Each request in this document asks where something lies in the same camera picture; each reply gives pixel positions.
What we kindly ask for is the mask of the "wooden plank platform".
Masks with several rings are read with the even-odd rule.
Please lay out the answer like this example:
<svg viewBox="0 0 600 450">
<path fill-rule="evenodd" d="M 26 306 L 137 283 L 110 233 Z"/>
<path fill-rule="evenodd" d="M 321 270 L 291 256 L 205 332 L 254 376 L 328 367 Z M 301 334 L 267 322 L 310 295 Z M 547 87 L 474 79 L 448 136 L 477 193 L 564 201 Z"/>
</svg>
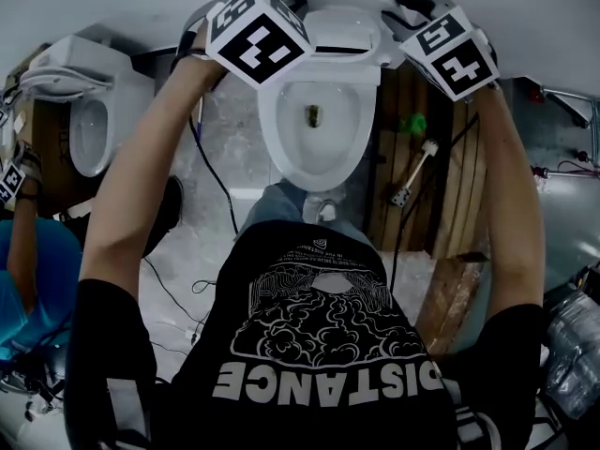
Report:
<svg viewBox="0 0 600 450">
<path fill-rule="evenodd" d="M 422 113 L 423 135 L 399 132 Z M 407 63 L 382 73 L 372 131 L 365 229 L 379 251 L 396 302 L 430 353 L 450 353 L 488 261 L 484 184 L 487 164 L 473 103 L 452 102 Z M 391 199 L 421 157 L 439 144 L 413 181 L 403 208 Z"/>
</svg>

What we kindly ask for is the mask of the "person's left forearm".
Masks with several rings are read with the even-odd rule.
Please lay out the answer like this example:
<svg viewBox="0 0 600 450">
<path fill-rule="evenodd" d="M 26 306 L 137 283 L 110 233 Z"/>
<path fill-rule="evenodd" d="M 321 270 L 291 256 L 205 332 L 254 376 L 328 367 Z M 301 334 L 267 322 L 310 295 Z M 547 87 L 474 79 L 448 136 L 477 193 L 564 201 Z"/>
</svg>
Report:
<svg viewBox="0 0 600 450">
<path fill-rule="evenodd" d="M 140 266 L 186 121 L 224 67 L 186 56 L 175 65 L 105 174 L 92 211 L 80 279 L 136 296 Z"/>
</svg>

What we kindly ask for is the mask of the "brown cardboard box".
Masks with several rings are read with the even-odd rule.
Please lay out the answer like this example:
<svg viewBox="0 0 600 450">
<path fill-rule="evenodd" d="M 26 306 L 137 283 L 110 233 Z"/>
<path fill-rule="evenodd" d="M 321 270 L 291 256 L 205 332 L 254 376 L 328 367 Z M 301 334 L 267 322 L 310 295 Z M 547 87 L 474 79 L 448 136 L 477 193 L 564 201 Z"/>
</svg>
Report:
<svg viewBox="0 0 600 450">
<path fill-rule="evenodd" d="M 79 174 L 70 157 L 70 105 L 20 97 L 15 114 L 24 115 L 19 137 L 31 143 L 41 157 L 38 213 L 48 218 L 93 198 L 100 180 Z"/>
</svg>

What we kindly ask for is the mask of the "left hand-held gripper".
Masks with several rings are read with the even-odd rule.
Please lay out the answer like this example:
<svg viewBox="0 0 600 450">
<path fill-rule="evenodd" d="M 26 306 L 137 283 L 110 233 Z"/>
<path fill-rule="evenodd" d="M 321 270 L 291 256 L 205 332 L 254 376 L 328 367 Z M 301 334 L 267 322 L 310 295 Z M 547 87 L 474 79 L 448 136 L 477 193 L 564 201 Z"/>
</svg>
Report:
<svg viewBox="0 0 600 450">
<path fill-rule="evenodd" d="M 176 57 L 214 60 L 253 87 L 265 87 L 312 55 L 302 19 L 306 0 L 213 0 L 184 25 Z"/>
</svg>

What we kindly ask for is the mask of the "shrink-wrapped bottle pack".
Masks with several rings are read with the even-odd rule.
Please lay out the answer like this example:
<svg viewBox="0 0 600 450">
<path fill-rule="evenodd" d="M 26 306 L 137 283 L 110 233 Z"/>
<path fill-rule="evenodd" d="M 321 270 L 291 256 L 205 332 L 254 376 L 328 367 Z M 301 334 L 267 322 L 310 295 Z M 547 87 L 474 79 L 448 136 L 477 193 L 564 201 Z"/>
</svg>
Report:
<svg viewBox="0 0 600 450">
<path fill-rule="evenodd" d="M 578 420 L 600 398 L 600 305 L 583 292 L 566 297 L 549 323 L 547 342 L 546 393 Z"/>
</svg>

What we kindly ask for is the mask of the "compact white toilet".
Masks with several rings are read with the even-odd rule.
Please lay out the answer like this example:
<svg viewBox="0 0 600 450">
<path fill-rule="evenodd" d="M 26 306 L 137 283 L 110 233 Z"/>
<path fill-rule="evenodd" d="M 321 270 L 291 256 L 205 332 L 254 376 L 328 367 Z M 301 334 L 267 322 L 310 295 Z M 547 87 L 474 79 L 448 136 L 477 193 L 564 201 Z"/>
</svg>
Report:
<svg viewBox="0 0 600 450">
<path fill-rule="evenodd" d="M 29 69 L 70 68 L 112 83 L 112 89 L 69 102 L 70 157 L 85 177 L 96 177 L 110 165 L 152 102 L 155 81 L 134 70 L 126 54 L 75 35 L 67 36 L 34 57 Z"/>
</svg>

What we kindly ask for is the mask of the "person's right forearm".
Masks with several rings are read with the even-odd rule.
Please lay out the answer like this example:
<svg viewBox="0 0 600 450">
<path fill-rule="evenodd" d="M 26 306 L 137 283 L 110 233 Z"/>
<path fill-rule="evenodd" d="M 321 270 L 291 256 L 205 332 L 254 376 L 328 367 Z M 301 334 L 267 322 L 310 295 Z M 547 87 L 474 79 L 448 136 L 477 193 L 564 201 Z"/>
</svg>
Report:
<svg viewBox="0 0 600 450">
<path fill-rule="evenodd" d="M 499 86 L 474 95 L 487 163 L 491 289 L 487 315 L 543 303 L 546 238 L 533 172 Z"/>
</svg>

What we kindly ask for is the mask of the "green plastic object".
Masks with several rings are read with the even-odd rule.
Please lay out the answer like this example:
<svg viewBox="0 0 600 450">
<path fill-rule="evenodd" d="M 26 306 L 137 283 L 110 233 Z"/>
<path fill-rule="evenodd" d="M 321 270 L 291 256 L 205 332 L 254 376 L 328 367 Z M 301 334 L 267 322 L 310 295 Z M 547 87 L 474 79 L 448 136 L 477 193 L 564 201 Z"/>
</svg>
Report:
<svg viewBox="0 0 600 450">
<path fill-rule="evenodd" d="M 427 130 L 427 119 L 420 113 L 412 113 L 400 119 L 399 132 L 403 134 L 423 135 Z"/>
</svg>

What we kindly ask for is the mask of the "white toilet brush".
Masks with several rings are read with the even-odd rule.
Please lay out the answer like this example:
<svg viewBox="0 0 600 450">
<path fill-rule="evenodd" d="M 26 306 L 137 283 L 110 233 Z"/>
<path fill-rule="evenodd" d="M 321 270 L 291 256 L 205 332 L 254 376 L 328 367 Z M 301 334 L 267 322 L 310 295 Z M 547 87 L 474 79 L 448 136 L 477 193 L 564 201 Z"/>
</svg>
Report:
<svg viewBox="0 0 600 450">
<path fill-rule="evenodd" d="M 406 182 L 391 199 L 391 203 L 400 208 L 403 208 L 405 206 L 412 194 L 411 186 L 413 184 L 413 181 L 416 179 L 416 176 L 421 171 L 426 160 L 428 158 L 433 158 L 436 156 L 438 149 L 439 144 L 435 140 L 427 139 L 423 142 L 421 147 L 420 159 L 411 169 L 411 172 L 409 173 L 409 177 L 406 180 Z"/>
</svg>

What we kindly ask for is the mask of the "person's black printed T-shirt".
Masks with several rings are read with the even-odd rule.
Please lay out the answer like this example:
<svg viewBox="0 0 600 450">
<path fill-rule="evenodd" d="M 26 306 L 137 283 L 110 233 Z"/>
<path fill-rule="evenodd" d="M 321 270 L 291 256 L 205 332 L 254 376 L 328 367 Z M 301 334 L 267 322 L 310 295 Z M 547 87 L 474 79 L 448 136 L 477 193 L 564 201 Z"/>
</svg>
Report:
<svg viewBox="0 0 600 450">
<path fill-rule="evenodd" d="M 248 228 L 169 384 L 136 300 L 78 287 L 65 419 L 75 450 L 524 450 L 543 310 L 505 309 L 441 374 L 374 249 L 306 223 Z"/>
</svg>

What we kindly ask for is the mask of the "person's white shoe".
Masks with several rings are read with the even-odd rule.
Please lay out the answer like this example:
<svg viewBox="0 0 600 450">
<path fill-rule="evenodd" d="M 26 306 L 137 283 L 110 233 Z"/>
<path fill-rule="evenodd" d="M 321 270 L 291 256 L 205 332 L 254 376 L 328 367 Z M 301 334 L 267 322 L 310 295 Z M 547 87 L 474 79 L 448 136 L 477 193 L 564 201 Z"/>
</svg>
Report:
<svg viewBox="0 0 600 450">
<path fill-rule="evenodd" d="M 322 224 L 337 219 L 336 203 L 329 198 L 308 195 L 303 206 L 303 220 L 309 224 Z"/>
</svg>

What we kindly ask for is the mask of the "metal shopping cart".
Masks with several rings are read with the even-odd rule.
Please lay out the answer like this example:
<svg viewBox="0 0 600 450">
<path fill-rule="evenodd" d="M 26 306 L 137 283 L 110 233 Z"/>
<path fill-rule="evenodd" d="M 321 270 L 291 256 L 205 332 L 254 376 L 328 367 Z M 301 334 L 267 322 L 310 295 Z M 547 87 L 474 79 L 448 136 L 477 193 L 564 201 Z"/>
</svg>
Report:
<svg viewBox="0 0 600 450">
<path fill-rule="evenodd" d="M 600 180 L 600 97 L 537 85 L 529 91 L 529 99 L 539 103 L 553 101 L 571 116 L 576 127 L 591 133 L 590 153 L 574 150 L 574 160 L 561 161 L 556 170 L 532 166 L 532 173 L 542 179 L 556 176 Z"/>
</svg>

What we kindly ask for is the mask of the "person's blue jeans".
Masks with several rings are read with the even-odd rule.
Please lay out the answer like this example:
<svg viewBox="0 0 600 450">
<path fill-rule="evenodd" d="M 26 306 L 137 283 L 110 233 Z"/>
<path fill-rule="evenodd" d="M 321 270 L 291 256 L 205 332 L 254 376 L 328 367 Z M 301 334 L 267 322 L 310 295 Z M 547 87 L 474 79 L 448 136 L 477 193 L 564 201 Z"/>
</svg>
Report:
<svg viewBox="0 0 600 450">
<path fill-rule="evenodd" d="M 251 226 L 267 221 L 282 220 L 292 223 L 306 223 L 303 220 L 303 206 L 308 195 L 315 194 L 295 186 L 285 178 L 273 185 L 267 186 L 261 198 L 251 207 L 235 239 L 241 237 L 244 231 L 248 230 Z M 322 223 L 318 226 L 341 233 L 374 249 L 374 246 L 365 234 L 358 230 L 350 221 L 342 218 L 338 212 L 336 220 Z"/>
</svg>

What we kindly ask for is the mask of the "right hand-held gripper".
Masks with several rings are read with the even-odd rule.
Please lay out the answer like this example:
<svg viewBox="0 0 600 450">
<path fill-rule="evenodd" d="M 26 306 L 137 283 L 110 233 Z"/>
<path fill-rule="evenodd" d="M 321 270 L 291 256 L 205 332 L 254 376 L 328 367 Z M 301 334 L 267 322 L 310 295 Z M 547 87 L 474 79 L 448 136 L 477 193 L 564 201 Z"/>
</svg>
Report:
<svg viewBox="0 0 600 450">
<path fill-rule="evenodd" d="M 486 33 L 452 0 L 394 0 L 382 11 L 399 49 L 453 101 L 500 79 Z"/>
</svg>

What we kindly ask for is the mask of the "white toilet with black panel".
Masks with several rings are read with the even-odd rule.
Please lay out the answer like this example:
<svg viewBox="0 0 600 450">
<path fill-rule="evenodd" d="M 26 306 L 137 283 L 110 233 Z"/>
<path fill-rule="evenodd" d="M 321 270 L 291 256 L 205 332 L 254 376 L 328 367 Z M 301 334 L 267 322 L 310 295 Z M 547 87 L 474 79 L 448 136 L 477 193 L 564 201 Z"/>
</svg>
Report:
<svg viewBox="0 0 600 450">
<path fill-rule="evenodd" d="M 385 69 L 404 60 L 379 13 L 349 8 L 307 15 L 315 46 L 308 60 L 258 93 L 262 137 L 280 174 L 297 187 L 326 191 L 344 183 L 367 149 Z M 322 107 L 317 128 L 307 105 Z"/>
</svg>

